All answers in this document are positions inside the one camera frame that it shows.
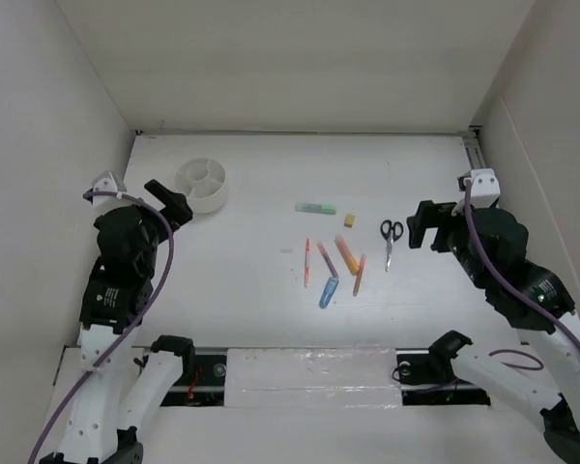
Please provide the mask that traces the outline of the orange thin pen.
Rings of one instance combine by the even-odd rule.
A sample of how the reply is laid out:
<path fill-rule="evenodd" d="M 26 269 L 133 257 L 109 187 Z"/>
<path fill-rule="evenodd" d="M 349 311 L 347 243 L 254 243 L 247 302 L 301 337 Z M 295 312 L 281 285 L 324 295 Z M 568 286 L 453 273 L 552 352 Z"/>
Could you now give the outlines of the orange thin pen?
<path fill-rule="evenodd" d="M 363 254 L 361 256 L 360 262 L 359 262 L 359 267 L 356 273 L 356 278 L 355 278 L 355 283 L 353 286 L 353 296 L 357 297 L 359 295 L 360 292 L 360 288 L 361 288 L 361 284 L 362 284 L 362 279 L 363 279 L 363 271 L 364 271 L 364 266 L 365 266 L 365 262 L 366 262 L 366 255 Z"/>

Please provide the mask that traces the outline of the red thin pen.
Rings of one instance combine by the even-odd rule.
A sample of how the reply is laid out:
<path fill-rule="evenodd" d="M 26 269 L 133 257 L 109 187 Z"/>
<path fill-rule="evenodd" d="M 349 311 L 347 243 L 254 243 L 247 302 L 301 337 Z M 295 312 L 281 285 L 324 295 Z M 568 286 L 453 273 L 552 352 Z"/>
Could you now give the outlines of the red thin pen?
<path fill-rule="evenodd" d="M 304 288 L 308 288 L 310 277 L 310 239 L 305 239 L 304 244 Z"/>

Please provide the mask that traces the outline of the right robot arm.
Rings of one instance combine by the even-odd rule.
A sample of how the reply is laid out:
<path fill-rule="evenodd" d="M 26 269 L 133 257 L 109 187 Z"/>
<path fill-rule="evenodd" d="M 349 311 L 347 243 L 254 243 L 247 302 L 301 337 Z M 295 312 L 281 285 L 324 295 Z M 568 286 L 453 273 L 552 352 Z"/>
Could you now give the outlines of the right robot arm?
<path fill-rule="evenodd" d="M 427 230 L 432 250 L 450 252 L 487 303 L 539 355 L 554 387 L 545 387 L 480 351 L 466 335 L 449 331 L 423 353 L 399 357 L 401 384 L 432 392 L 473 384 L 532 423 L 565 463 L 580 463 L 580 321 L 562 281 L 528 260 L 528 229 L 496 208 L 454 212 L 451 203 L 422 201 L 407 219 L 409 246 Z"/>

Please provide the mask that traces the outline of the pink marker pen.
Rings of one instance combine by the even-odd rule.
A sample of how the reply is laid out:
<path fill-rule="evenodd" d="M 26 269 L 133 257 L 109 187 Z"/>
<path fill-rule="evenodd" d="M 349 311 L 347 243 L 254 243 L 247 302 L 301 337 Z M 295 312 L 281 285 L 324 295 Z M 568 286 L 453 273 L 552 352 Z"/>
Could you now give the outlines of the pink marker pen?
<path fill-rule="evenodd" d="M 331 276 L 334 277 L 334 278 L 338 278 L 338 272 L 337 272 L 337 270 L 336 270 L 336 268 L 334 266 L 333 260 L 330 257 L 330 255 L 328 254 L 328 252 L 327 252 L 325 246 L 323 245 L 323 243 L 322 242 L 318 242 L 317 243 L 317 247 L 318 247 L 318 250 L 320 251 L 320 253 L 321 253 L 321 255 L 322 255 L 322 257 L 323 257 L 323 259 L 324 259 L 324 261 L 325 261 L 325 263 L 326 263 L 326 265 L 327 265 L 327 267 L 328 267 L 328 269 L 329 269 L 329 271 L 331 273 Z"/>

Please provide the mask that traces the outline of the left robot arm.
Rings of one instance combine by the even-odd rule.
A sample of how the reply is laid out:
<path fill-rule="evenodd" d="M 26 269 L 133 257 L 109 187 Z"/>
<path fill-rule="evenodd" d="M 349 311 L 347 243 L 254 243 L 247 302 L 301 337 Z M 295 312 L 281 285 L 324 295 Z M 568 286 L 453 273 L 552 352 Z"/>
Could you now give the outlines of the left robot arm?
<path fill-rule="evenodd" d="M 44 426 L 32 463 L 142 462 L 142 439 L 170 388 L 195 374 L 195 347 L 186 337 L 162 335 L 142 359 L 131 354 L 174 258 L 167 256 L 154 284 L 158 247 L 173 248 L 175 232 L 192 219 L 183 194 L 156 180 L 145 189 L 162 209 L 127 194 L 110 174 L 83 195 L 94 206 L 118 204 L 94 221 L 100 254 L 79 316 L 81 376 Z"/>

